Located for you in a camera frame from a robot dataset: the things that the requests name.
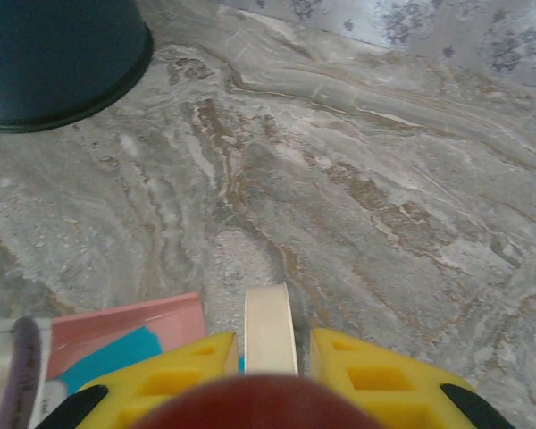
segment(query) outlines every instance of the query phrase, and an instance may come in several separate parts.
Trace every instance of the white object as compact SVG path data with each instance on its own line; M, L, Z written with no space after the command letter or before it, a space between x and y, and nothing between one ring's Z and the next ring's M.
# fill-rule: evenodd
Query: white object
M245 372L297 374L286 284L248 289L244 321Z
M50 319L35 319L39 328L41 342L41 365L39 375L39 386L36 399L34 400L34 410L29 427L36 427L41 421L41 406L44 383L46 381L47 360L51 349L52 324ZM4 393L4 387L10 372L10 364L13 357L13 336L12 330L15 319L0 320L0 401Z

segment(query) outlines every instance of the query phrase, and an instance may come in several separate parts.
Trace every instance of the square hole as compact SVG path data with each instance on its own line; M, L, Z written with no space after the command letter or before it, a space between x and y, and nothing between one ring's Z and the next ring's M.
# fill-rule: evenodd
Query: square hole
M405 373L395 366L350 366L348 376L356 391L413 391Z
M138 389L138 395L174 396L198 384L197 370L163 370L149 375Z
M210 346L203 347L202 349L199 349L197 351L193 351L191 354L195 356L208 356L208 355L212 355L213 353L214 353L214 346L210 345Z
M334 350L339 351L355 351L357 350L357 347L352 346L351 344L345 342L345 341L332 341L331 346Z

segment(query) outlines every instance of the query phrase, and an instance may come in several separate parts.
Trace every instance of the marble floor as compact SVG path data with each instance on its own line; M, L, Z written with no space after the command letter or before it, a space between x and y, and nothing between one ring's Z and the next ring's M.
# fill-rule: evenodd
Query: marble floor
M0 316L187 291L242 332L287 282L326 326L462 375L536 428L536 90L200 0L85 121L0 134Z

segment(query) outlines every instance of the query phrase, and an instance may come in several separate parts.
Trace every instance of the yellow plastic part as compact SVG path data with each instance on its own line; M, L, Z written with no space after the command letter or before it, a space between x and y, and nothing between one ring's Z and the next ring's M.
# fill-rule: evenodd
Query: yellow plastic part
M329 329L311 333L312 377L389 429L475 429L440 389L463 379Z
M86 384L82 390L103 384L109 392L78 428L125 429L185 390L238 371L236 333L211 335Z

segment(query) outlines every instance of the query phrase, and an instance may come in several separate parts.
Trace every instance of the black rubber edge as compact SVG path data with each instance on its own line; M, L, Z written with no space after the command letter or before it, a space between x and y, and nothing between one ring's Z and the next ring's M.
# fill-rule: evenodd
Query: black rubber edge
M73 393L36 429L76 429L108 392L107 387L98 384Z
M112 105L117 100L125 96L125 94L131 91L145 75L145 72L147 71L147 68L153 57L153 36L151 35L151 30L149 27L145 26L145 28L147 29L147 36L141 56L135 62L135 64L133 64L130 70L105 92L101 93L97 97L91 98L85 103L76 105L71 109L62 110L55 114L49 114L48 116L42 116L30 120L0 120L0 132L19 134L59 128L64 125L69 125L70 123L88 118L89 116L104 110L106 107Z
M440 389L476 429L515 429L491 404L473 391L454 384L442 384Z

